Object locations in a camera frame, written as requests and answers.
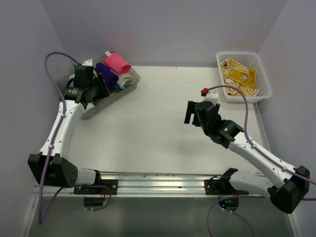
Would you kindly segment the grey plastic bin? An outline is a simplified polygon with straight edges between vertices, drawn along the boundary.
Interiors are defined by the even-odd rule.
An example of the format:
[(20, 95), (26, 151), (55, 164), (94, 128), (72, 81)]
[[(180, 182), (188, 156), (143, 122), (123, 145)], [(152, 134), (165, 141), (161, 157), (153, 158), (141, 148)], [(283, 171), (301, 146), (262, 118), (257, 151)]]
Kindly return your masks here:
[[(91, 61), (95, 65), (96, 63), (104, 63), (105, 58), (106, 56), (103, 56), (94, 61), (92, 59), (88, 59), (88, 61), (89, 62)], [(89, 119), (90, 117), (94, 116), (101, 110), (105, 109), (106, 107), (108, 107), (109, 105), (117, 101), (118, 99), (122, 98), (123, 96), (135, 90), (137, 88), (137, 83), (140, 81), (140, 76), (135, 72), (133, 68), (129, 70), (128, 74), (131, 77), (130, 85), (128, 85), (127, 87), (125, 86), (124, 89), (120, 89), (119, 92), (115, 92), (115, 91), (111, 92), (109, 97), (106, 97), (99, 102), (89, 104), (87, 106), (87, 110), (83, 113), (81, 119)], [(56, 83), (60, 87), (60, 89), (66, 86), (66, 83), (69, 81), (70, 76), (71, 75), (69, 74), (57, 80)]]

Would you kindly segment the pink towel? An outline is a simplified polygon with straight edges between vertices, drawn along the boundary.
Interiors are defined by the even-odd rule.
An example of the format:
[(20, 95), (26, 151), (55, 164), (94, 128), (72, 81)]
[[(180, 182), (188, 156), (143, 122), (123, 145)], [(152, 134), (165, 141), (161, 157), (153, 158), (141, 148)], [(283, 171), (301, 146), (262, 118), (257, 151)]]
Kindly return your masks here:
[(105, 52), (106, 58), (104, 63), (115, 73), (121, 75), (130, 71), (131, 65), (117, 53)]

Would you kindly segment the light blue towel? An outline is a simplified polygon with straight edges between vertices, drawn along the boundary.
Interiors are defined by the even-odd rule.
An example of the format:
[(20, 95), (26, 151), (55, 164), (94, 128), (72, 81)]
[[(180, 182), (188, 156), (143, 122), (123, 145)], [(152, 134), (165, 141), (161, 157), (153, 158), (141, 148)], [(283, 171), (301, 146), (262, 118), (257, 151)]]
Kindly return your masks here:
[(74, 83), (73, 83), (74, 78), (75, 78), (75, 75), (71, 75), (69, 77), (69, 80), (68, 80), (68, 82), (66, 84), (67, 87), (74, 87)]

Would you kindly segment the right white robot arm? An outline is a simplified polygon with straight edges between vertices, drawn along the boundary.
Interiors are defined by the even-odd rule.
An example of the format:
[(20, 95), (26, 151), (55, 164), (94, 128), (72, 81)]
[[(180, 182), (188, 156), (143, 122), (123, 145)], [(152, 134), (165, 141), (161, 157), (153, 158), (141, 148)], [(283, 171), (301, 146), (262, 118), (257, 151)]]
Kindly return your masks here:
[(229, 168), (219, 179), (204, 182), (206, 194), (210, 194), (210, 188), (218, 195), (253, 193), (268, 198), (277, 209), (291, 214), (309, 191), (310, 171), (283, 162), (247, 138), (241, 126), (221, 118), (219, 108), (220, 104), (210, 101), (189, 101), (184, 123), (201, 127), (214, 143), (240, 155), (264, 175), (258, 177)]

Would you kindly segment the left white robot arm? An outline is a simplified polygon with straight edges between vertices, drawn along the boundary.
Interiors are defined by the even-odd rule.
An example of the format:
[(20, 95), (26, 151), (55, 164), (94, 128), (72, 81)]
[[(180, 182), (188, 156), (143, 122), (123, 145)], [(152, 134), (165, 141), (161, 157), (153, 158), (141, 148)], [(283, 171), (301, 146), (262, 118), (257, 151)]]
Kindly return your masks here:
[(98, 171), (77, 168), (69, 161), (69, 149), (77, 123), (92, 104), (109, 96), (101, 73), (91, 60), (74, 66), (74, 78), (62, 90), (63, 99), (51, 132), (38, 154), (31, 154), (28, 166), (41, 186), (72, 188), (85, 185), (92, 194), (102, 190)]

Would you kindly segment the orange rolled towel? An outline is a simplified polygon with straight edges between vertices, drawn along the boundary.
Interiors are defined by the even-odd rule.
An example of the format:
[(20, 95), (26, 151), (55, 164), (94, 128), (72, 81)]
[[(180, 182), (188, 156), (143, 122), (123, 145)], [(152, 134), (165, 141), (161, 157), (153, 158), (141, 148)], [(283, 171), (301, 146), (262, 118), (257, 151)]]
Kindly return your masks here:
[(114, 93), (115, 92), (114, 86), (112, 86), (112, 85), (108, 86), (108, 91), (109, 91), (110, 94)]

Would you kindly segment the purple rolled towel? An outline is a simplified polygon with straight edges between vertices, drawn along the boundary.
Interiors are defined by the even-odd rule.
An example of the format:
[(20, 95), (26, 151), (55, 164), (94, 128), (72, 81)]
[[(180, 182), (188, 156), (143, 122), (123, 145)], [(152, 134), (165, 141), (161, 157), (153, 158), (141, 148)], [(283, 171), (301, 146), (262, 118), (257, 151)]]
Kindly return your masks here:
[(95, 66), (96, 70), (98, 73), (101, 73), (103, 75), (104, 81), (107, 86), (114, 86), (119, 77), (111, 71), (110, 68), (108, 68), (105, 64), (103, 63), (97, 63)]

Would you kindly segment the beige teal rolled towel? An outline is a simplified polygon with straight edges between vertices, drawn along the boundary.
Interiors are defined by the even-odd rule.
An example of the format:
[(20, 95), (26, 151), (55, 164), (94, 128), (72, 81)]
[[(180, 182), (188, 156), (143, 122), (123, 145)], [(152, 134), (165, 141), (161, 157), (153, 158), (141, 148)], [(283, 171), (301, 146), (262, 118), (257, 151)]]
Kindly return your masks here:
[(114, 84), (115, 92), (120, 92), (136, 82), (137, 78), (133, 78), (131, 74), (121, 74), (118, 76), (118, 80)]

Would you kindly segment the yellow striped towel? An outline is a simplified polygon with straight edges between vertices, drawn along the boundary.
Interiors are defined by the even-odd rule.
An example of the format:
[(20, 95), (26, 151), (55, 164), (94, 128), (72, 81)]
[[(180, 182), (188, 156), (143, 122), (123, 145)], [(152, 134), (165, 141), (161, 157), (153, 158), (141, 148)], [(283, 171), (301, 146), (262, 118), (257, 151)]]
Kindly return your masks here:
[(245, 67), (233, 58), (220, 63), (224, 84), (238, 88), (244, 96), (255, 97), (260, 91), (256, 85), (257, 70)]

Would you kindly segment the white plastic basket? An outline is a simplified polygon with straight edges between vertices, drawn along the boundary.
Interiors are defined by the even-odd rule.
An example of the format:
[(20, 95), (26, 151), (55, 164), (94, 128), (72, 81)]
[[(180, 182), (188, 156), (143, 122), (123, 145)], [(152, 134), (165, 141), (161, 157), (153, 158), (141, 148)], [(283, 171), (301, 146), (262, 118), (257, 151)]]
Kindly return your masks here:
[[(218, 69), (220, 73), (221, 83), (224, 84), (224, 79), (221, 72), (220, 63), (227, 58), (233, 58), (236, 61), (243, 64), (245, 67), (250, 69), (256, 69), (257, 70), (257, 76), (256, 76), (256, 85), (255, 87), (259, 87), (260, 91), (255, 97), (248, 97), (246, 96), (246, 99), (248, 103), (256, 103), (263, 99), (269, 99), (272, 96), (272, 89), (268, 80), (268, 77), (266, 75), (266, 72), (264, 70), (263, 64), (259, 58), (259, 56), (256, 53), (253, 52), (219, 52), (216, 55)], [(236, 91), (232, 88), (224, 88), (223, 89), (224, 96), (227, 102), (229, 103), (241, 103), (243, 102), (243, 98), (241, 96), (241, 91)]]

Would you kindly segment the aluminium mounting rail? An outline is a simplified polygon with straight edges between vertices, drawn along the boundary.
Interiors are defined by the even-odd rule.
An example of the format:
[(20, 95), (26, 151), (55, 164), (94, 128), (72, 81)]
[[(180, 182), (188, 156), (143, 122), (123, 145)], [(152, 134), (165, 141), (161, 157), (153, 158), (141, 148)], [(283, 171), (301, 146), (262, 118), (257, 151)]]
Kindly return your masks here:
[(232, 189), (220, 185), (219, 175), (164, 173), (101, 173), (102, 184), (114, 197), (203, 198), (235, 195), (268, 196), (272, 183), (263, 176), (236, 172)]

